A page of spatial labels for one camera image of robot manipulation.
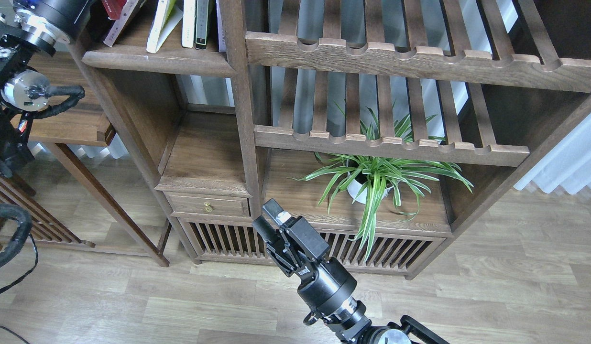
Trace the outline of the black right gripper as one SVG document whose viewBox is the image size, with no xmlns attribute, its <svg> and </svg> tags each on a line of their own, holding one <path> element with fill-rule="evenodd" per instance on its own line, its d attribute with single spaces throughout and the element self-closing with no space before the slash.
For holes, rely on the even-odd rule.
<svg viewBox="0 0 591 344">
<path fill-rule="evenodd" d="M 298 295 L 310 309 L 309 318 L 348 318 L 358 307 L 352 293 L 357 281 L 335 258 L 327 258 L 328 243 L 303 217 L 294 218 L 275 199 L 262 206 L 277 226 L 263 216 L 253 228 L 266 243 L 266 252 L 287 276 L 298 276 Z"/>
</svg>

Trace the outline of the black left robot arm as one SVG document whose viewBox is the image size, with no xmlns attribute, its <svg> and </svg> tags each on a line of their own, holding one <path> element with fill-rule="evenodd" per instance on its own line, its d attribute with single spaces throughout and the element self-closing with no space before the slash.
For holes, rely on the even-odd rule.
<svg viewBox="0 0 591 344">
<path fill-rule="evenodd" d="M 0 176 L 30 161 L 33 121 L 59 115 L 85 96 L 82 86 L 53 86 L 28 67 L 35 53 L 53 56 L 72 44 L 90 19 L 91 0 L 14 0 L 14 22 L 0 13 Z"/>
</svg>

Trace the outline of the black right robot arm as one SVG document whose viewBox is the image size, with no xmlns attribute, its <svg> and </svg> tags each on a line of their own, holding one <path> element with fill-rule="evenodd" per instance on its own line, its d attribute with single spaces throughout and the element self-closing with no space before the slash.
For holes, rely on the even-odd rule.
<svg viewBox="0 0 591 344">
<path fill-rule="evenodd" d="M 398 324 L 374 326 L 365 315 L 366 306 L 353 298 L 357 281 L 337 259 L 327 258 L 329 245 L 311 224 L 291 216 L 274 199 L 263 205 L 263 211 L 277 227 L 264 217 L 252 225 L 278 268 L 288 277 L 300 278 L 297 292 L 309 307 L 303 320 L 307 326 L 322 320 L 344 344 L 410 344 L 411 336 L 418 344 L 446 342 L 408 315 Z"/>
</svg>

